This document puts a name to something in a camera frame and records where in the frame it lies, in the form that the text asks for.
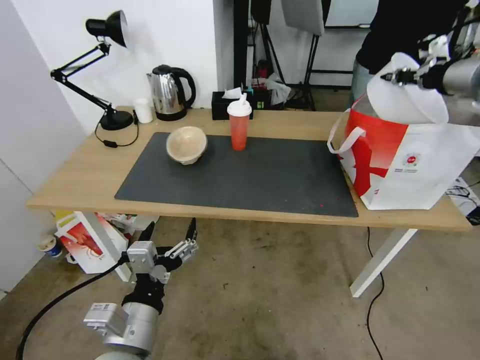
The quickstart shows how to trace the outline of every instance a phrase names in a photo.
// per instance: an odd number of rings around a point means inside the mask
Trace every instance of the small container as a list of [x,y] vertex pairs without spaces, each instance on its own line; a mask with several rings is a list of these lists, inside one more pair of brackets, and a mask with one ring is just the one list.
[[240,100],[232,101],[226,109],[230,118],[231,147],[242,151],[247,146],[247,132],[252,107],[247,101],[247,94],[243,93]]
[[62,243],[53,235],[47,236],[37,247],[38,250],[50,255],[52,258],[59,257],[63,252]]
[[133,101],[133,107],[135,108],[138,121],[142,124],[151,123],[153,120],[152,109],[150,108],[150,102],[146,98],[138,98]]

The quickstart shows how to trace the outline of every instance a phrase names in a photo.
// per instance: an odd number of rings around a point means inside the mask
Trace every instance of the wooden table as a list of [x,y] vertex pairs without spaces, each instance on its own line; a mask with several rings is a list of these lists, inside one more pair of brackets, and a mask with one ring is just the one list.
[[[333,123],[341,116],[338,112],[307,111],[255,111],[250,122],[248,135],[251,137],[327,140]],[[131,146],[108,148],[90,135],[73,153],[68,161],[57,170],[48,182],[28,202],[30,208],[76,211],[77,216],[92,224],[88,230],[100,248],[114,259],[120,254],[113,246],[94,212],[155,214],[161,216],[198,217],[269,221],[283,223],[305,223],[318,225],[343,225],[361,227],[395,228],[375,256],[350,287],[358,297],[393,259],[418,229],[442,231],[468,231],[470,223],[444,196],[431,210],[367,210],[347,181],[352,193],[358,217],[326,216],[272,211],[256,211],[231,208],[190,206],[156,202],[116,200],[120,188],[130,169],[155,132],[171,132],[182,126],[197,126],[207,135],[229,135],[228,121],[212,121],[208,109],[190,109],[185,118],[163,122],[155,120],[140,124],[138,140]],[[136,129],[129,128],[108,132],[99,129],[101,139],[129,143]],[[126,266],[117,271],[127,280],[130,271]]]

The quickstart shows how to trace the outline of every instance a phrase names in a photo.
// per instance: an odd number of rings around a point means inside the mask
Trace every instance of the shopping bag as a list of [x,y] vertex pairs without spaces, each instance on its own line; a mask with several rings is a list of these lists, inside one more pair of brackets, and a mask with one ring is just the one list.
[[449,123],[438,92],[380,78],[404,67],[419,65],[394,54],[349,110],[341,146],[332,146],[340,119],[327,144],[370,210],[430,209],[480,149],[480,127]]
[[370,210],[430,209],[480,149],[480,128],[458,124],[401,124],[353,109],[338,154]]
[[[55,236],[60,239],[86,274],[102,273],[115,265],[116,260],[95,242],[94,237],[75,213],[57,212],[55,217],[57,226]],[[98,214],[96,217],[118,252],[125,251],[127,239],[103,217]]]

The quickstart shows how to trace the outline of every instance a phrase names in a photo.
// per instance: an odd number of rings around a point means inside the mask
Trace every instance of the concrete floor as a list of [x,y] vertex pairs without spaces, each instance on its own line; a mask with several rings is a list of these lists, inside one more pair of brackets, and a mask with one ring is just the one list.
[[[188,219],[163,217],[154,240],[173,245]],[[388,235],[373,229],[375,251]],[[385,359],[478,359],[480,226],[470,233],[419,231],[388,266],[371,327]],[[349,284],[369,260],[365,228],[198,221],[199,251],[172,273],[152,359],[377,359],[365,326],[376,280],[359,299]],[[43,258],[0,302],[0,354],[49,300],[87,279]],[[95,359],[106,351],[82,319],[92,302],[121,302],[115,274],[50,311],[25,359]]]
[[317,111],[343,112],[349,107],[350,90],[313,88],[311,94]]

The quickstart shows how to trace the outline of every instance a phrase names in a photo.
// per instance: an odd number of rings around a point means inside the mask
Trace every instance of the logo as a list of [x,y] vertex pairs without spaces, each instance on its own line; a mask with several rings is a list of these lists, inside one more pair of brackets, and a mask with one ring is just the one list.
[[405,156],[403,160],[403,165],[406,167],[416,167],[420,160],[420,154],[418,153],[409,153]]

